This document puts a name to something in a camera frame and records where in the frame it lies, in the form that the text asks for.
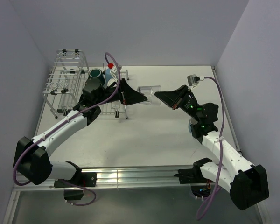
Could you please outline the clear plastic cup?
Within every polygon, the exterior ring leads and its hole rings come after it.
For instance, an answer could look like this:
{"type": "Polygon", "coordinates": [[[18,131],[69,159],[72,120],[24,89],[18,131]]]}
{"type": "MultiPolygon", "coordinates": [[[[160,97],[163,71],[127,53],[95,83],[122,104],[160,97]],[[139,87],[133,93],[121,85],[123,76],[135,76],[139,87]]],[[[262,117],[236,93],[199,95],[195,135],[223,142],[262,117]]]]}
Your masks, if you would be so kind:
{"type": "Polygon", "coordinates": [[[147,98],[147,101],[141,102],[141,104],[153,106],[161,104],[161,101],[154,95],[156,92],[161,91],[160,85],[138,86],[137,91],[147,98]]]}

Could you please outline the dark green ceramic mug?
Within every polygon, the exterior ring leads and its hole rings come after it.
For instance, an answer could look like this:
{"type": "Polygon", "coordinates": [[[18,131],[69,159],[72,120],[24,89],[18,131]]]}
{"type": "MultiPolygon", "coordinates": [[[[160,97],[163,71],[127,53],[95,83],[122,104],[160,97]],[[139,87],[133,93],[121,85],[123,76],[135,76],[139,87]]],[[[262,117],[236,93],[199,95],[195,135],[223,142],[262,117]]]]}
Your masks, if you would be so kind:
{"type": "Polygon", "coordinates": [[[97,78],[102,85],[105,84],[104,74],[101,69],[94,68],[88,72],[89,78],[97,78]]]}

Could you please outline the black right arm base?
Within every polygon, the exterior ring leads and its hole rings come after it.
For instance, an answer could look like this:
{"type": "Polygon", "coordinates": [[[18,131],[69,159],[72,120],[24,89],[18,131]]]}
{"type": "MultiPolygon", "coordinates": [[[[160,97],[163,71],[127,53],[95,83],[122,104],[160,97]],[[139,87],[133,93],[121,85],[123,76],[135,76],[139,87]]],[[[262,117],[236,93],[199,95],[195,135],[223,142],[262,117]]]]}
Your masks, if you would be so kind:
{"type": "Polygon", "coordinates": [[[194,183],[214,183],[211,179],[206,178],[203,176],[202,167],[194,166],[193,168],[187,169],[179,169],[177,174],[174,174],[173,177],[179,179],[180,184],[194,184],[194,183]]]}

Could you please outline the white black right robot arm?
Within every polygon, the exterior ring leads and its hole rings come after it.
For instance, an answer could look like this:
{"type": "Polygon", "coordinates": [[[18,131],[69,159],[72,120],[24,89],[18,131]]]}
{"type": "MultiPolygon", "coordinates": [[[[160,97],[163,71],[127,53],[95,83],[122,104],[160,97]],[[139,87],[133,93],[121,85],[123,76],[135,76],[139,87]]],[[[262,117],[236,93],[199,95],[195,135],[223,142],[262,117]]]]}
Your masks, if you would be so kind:
{"type": "Polygon", "coordinates": [[[254,165],[240,155],[214,125],[218,120],[217,104],[198,104],[193,92],[186,85],[175,91],[157,91],[154,95],[168,107],[180,108],[186,112],[195,121],[189,124],[193,138],[222,160],[221,166],[208,158],[196,161],[192,172],[196,181],[218,181],[218,185],[229,192],[231,200],[240,210],[269,197],[265,168],[254,165]]]}

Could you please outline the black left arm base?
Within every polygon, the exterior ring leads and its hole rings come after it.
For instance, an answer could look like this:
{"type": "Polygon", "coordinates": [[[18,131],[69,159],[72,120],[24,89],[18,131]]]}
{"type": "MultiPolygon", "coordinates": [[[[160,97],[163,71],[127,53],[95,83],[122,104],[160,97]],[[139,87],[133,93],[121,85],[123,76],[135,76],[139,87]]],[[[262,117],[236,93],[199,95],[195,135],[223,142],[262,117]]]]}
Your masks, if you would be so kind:
{"type": "Polygon", "coordinates": [[[68,181],[54,181],[55,188],[69,188],[73,187],[73,185],[77,185],[79,187],[95,187],[97,181],[97,173],[96,172],[82,172],[78,175],[75,175],[71,180],[68,181]]]}

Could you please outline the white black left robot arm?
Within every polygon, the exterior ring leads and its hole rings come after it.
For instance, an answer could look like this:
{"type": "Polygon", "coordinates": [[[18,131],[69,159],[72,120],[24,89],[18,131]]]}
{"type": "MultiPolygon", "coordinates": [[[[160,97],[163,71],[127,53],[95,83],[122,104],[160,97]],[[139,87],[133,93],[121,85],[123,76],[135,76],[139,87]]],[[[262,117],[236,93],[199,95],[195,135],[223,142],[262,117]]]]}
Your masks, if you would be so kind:
{"type": "Polygon", "coordinates": [[[27,178],[28,183],[39,185],[45,180],[62,179],[70,186],[77,186],[82,180],[81,168],[73,162],[50,161],[54,151],[69,137],[89,126],[101,113],[100,105],[120,101],[123,105],[133,105],[147,101],[143,93],[134,90],[125,79],[104,88],[98,78],[85,82],[79,102],[60,122],[31,139],[21,138],[14,156],[13,181],[18,186],[16,174],[27,178]]]}

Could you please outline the blue white ceramic mug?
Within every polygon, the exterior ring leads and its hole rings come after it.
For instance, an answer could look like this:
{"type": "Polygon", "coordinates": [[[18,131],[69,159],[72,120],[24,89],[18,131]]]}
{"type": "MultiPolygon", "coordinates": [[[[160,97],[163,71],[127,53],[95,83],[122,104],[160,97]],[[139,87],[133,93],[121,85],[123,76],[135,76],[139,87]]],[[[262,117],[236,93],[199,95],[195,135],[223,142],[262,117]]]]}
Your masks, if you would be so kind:
{"type": "Polygon", "coordinates": [[[197,124],[197,121],[194,118],[190,118],[189,123],[188,123],[188,130],[190,133],[192,133],[192,127],[191,125],[197,124]]]}

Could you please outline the light blue plastic cup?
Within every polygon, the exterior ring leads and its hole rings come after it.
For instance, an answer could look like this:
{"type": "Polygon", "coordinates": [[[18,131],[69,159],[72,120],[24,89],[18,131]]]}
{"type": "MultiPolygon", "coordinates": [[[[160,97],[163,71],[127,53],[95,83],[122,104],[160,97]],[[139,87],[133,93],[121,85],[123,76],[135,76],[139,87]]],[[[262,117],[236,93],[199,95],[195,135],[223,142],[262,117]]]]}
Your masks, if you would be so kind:
{"type": "Polygon", "coordinates": [[[112,78],[113,78],[113,76],[111,74],[111,69],[106,69],[106,71],[105,71],[105,84],[106,84],[106,86],[107,86],[107,82],[112,78]]]}

